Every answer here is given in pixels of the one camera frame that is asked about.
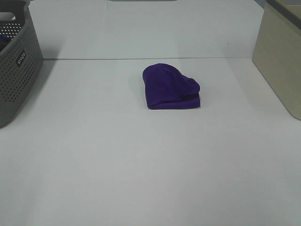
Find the purple fabric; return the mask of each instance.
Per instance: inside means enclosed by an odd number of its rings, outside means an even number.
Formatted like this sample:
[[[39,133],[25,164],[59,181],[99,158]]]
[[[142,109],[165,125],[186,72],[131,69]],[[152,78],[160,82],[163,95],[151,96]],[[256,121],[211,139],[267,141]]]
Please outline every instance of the purple fabric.
[[[170,65],[149,66],[143,80],[147,106],[152,110],[200,107],[199,84]]]

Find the white table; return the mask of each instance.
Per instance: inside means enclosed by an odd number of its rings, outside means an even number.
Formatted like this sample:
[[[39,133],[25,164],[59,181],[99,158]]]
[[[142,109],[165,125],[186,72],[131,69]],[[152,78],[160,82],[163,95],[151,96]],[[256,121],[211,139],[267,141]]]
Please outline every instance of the white table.
[[[254,0],[36,0],[44,58],[251,57],[263,14]]]
[[[202,108],[151,111],[157,60],[45,61],[0,129],[1,226],[299,226],[301,123],[250,58],[175,59]]]

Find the perforated basket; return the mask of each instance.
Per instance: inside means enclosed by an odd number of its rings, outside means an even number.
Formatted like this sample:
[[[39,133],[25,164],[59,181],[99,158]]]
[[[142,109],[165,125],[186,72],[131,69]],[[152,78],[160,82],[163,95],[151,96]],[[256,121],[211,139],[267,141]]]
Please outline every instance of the perforated basket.
[[[13,119],[43,64],[43,56],[28,9],[29,2],[0,1],[0,12],[15,15],[15,20],[0,20],[0,35],[12,39],[0,52],[0,127]]]

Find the gray plastic basket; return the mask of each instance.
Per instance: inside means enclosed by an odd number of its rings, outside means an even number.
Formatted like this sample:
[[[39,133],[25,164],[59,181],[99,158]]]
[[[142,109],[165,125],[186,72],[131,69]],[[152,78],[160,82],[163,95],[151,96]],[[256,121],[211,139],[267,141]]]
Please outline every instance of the gray plastic basket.
[[[0,1],[0,12],[15,20],[0,20],[0,35],[12,41],[0,52],[0,127],[8,124],[30,92],[43,64],[43,56],[29,0]]]

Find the basket label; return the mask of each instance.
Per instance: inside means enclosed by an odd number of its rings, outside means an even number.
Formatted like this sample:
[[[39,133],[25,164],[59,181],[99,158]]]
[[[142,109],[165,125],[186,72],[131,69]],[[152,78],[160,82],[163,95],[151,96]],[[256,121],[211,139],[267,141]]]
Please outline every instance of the basket label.
[[[18,59],[16,60],[16,63],[18,65],[18,67],[21,67],[21,65],[23,64],[25,58],[26,58],[26,53],[23,50],[22,53],[20,54],[20,56],[18,57]]]

